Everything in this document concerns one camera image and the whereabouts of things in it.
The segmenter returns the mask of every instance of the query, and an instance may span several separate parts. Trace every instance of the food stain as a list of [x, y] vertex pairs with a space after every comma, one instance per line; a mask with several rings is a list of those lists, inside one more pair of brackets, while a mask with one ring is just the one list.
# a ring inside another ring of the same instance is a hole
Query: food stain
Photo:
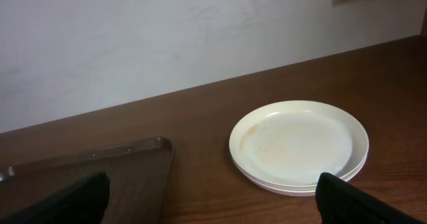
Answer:
[[251, 128], [249, 128], [247, 131], [246, 131], [246, 133], [243, 135], [243, 137], [242, 137], [242, 140], [240, 141], [240, 145], [239, 145], [239, 150], [240, 151], [243, 151], [243, 147], [244, 147], [244, 145], [245, 145], [245, 141], [246, 141], [246, 138], [248, 137], [248, 136], [250, 136], [250, 135], [252, 135], [252, 134], [254, 134], [255, 133], [255, 131], [256, 131], [256, 129], [258, 128], [258, 124], [255, 124], [255, 125], [253, 125]]

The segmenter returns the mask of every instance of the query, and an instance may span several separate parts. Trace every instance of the stacked plates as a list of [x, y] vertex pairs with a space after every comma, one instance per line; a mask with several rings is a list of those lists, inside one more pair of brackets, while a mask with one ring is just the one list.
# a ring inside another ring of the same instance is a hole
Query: stacked plates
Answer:
[[369, 149], [363, 126], [347, 112], [314, 101], [260, 107], [234, 127], [230, 152], [256, 185], [292, 196], [314, 195], [321, 173], [349, 181]]

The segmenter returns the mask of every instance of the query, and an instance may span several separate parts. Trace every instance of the wooden table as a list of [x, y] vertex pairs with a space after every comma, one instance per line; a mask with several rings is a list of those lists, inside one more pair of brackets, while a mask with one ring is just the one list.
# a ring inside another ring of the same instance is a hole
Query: wooden table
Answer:
[[168, 137], [177, 155], [164, 223], [320, 223], [313, 197], [264, 191], [234, 166], [233, 126], [277, 101], [351, 113], [370, 152], [351, 184], [427, 222], [427, 39], [374, 47], [220, 81], [0, 134], [0, 167], [95, 147]]

